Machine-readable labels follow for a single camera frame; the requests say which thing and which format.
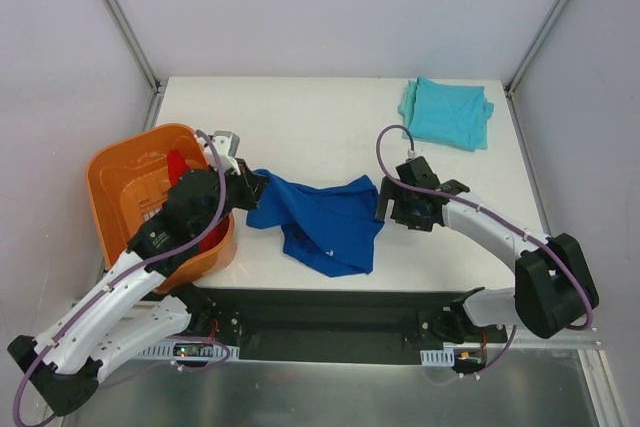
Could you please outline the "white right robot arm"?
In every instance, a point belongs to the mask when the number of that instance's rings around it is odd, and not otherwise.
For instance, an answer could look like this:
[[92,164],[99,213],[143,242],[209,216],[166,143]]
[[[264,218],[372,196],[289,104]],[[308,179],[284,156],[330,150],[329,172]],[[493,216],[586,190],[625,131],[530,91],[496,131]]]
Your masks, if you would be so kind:
[[458,232],[508,267],[508,288],[474,288],[445,308],[433,327],[452,342],[473,341],[487,326],[522,326],[542,339],[587,330],[598,293],[578,240],[520,227],[497,213],[458,180],[441,182],[424,157],[399,165],[382,179],[376,210],[410,230],[436,226]]

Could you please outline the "blue printed t-shirt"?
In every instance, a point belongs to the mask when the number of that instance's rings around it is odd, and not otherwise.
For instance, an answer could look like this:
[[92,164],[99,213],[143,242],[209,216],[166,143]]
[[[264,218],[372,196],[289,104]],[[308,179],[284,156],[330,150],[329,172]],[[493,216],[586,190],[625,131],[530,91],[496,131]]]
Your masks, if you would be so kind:
[[258,208],[247,214],[254,229],[279,227],[283,253],[330,278],[370,274],[375,238],[384,223],[375,218],[378,190],[362,175],[341,186],[314,188],[287,181],[267,169]]

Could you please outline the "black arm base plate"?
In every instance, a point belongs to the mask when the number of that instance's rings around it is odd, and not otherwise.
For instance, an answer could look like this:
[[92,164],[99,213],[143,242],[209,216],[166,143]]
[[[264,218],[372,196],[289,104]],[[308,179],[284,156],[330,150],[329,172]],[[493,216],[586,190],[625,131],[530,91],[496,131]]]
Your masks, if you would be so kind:
[[242,360],[417,365],[448,343],[502,343],[496,327],[464,326],[457,292],[249,290],[176,287],[196,307],[192,335],[236,347]]

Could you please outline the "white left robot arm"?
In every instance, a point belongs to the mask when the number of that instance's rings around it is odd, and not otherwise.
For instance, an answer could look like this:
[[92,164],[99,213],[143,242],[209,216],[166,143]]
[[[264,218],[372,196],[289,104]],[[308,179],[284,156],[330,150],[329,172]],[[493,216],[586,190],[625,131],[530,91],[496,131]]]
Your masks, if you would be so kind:
[[122,317],[198,255],[201,240],[233,209],[257,208],[269,179],[244,161],[237,169],[189,169],[161,209],[129,240],[110,271],[62,319],[41,334],[17,336],[7,350],[54,415],[85,404],[120,365],[155,342],[211,334],[213,303],[193,283],[172,288],[150,313]]

